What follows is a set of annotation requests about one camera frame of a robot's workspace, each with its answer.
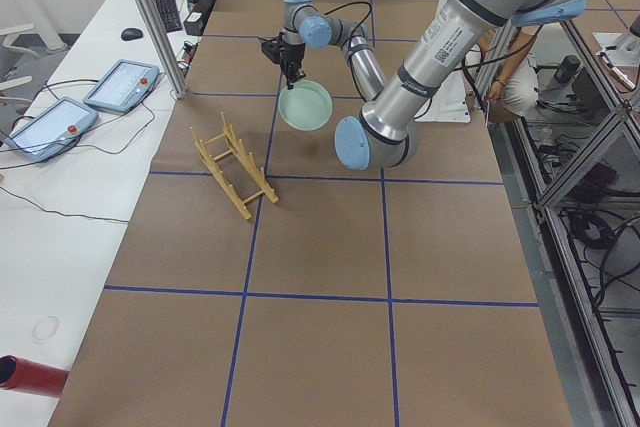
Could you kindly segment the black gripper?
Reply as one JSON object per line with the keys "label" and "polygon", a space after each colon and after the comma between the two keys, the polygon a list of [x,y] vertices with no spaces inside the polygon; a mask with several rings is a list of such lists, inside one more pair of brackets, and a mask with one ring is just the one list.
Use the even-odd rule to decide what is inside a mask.
{"label": "black gripper", "polygon": [[286,88],[291,90],[298,81],[298,75],[303,75],[302,62],[305,55],[305,44],[290,44],[284,40],[280,42],[280,66],[286,77]]}

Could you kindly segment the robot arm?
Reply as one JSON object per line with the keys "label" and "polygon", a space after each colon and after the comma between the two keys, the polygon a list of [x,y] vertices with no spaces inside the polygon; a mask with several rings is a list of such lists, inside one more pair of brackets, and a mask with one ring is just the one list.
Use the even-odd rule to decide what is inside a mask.
{"label": "robot arm", "polygon": [[587,0],[445,0],[413,51],[387,78],[362,23],[322,14],[312,0],[283,2],[281,32],[261,42],[262,52],[286,78],[280,116],[302,131],[327,123],[332,100],[321,85],[306,80],[302,60],[308,47],[339,47],[366,101],[358,115],[338,123],[334,134],[337,157],[352,170],[394,167],[414,156],[416,114],[486,31],[505,23],[524,27],[572,19],[587,5]]}

